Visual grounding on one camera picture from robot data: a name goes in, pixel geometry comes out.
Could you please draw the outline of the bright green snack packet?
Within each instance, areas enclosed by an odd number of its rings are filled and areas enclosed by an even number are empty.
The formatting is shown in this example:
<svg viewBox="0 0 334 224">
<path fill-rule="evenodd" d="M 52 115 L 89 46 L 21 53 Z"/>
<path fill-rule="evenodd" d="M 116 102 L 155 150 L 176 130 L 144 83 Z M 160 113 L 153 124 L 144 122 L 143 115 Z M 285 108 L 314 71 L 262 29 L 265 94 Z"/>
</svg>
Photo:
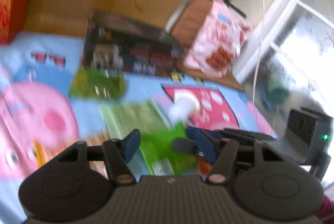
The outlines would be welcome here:
<svg viewBox="0 0 334 224">
<path fill-rule="evenodd" d="M 103 104 L 100 112 L 111 138 L 140 131 L 139 149 L 151 175 L 179 175 L 195 167 L 195 157 L 172 150 L 174 139 L 187 137 L 183 123 L 170 127 L 155 103 Z"/>
</svg>

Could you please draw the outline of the green round container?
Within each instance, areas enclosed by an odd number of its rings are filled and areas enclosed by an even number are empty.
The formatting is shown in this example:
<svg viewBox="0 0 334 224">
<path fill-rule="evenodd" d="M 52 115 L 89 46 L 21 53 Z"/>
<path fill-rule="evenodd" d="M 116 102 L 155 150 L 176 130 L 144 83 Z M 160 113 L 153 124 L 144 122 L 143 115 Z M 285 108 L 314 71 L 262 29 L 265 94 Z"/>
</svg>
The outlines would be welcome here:
<svg viewBox="0 0 334 224">
<path fill-rule="evenodd" d="M 289 88 L 286 80 L 277 74 L 268 75 L 263 93 L 264 105 L 274 110 L 286 101 L 288 95 Z"/>
</svg>

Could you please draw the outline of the cartoon pig bed sheet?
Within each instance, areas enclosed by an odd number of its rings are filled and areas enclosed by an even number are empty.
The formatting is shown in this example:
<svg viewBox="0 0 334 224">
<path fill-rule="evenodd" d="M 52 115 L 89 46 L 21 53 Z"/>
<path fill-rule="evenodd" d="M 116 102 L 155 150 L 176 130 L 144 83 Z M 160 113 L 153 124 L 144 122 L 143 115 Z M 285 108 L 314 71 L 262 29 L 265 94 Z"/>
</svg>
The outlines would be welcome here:
<svg viewBox="0 0 334 224">
<path fill-rule="evenodd" d="M 33 142 L 60 143 L 108 132 L 102 101 L 68 95 L 79 68 L 82 39 L 22 32 L 1 46 L 1 223 L 21 223 L 22 180 L 36 170 Z M 126 74 L 120 104 L 151 101 L 166 114 L 175 87 L 188 88 L 201 103 L 195 126 L 275 132 L 244 92 L 180 72 L 151 77 Z"/>
</svg>

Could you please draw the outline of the black sheep-print box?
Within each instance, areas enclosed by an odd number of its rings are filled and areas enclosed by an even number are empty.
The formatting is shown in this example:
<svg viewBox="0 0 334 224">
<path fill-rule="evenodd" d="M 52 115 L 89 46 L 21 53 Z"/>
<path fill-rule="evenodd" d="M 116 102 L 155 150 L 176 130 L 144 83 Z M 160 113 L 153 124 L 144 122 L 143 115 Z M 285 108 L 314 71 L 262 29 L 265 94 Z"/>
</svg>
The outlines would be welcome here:
<svg viewBox="0 0 334 224">
<path fill-rule="evenodd" d="M 95 10 L 88 19 L 81 65 L 137 75 L 169 76 L 183 55 L 164 29 Z"/>
</svg>

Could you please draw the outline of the pink fried-dough snack bag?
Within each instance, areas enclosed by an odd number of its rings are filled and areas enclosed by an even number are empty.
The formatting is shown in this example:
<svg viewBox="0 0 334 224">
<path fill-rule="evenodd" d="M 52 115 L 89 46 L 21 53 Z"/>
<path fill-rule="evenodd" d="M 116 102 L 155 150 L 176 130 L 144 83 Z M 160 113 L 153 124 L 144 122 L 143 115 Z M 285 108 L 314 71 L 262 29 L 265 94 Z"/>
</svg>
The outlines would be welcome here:
<svg viewBox="0 0 334 224">
<path fill-rule="evenodd" d="M 221 78 L 239 57 L 251 32 L 250 26 L 222 0 L 213 0 L 183 65 L 207 76 Z"/>
</svg>

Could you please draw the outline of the brown chair cushion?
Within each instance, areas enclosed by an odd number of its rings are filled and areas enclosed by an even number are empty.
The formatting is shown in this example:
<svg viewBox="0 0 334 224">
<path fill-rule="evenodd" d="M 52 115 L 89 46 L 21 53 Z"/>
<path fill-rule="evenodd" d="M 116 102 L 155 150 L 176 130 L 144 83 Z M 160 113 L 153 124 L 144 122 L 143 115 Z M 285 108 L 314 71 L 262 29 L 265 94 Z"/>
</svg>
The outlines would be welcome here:
<svg viewBox="0 0 334 224">
<path fill-rule="evenodd" d="M 177 68 L 186 74 L 244 91 L 232 74 L 232 62 L 249 27 L 221 0 L 190 0 L 170 33 L 185 49 Z"/>
</svg>

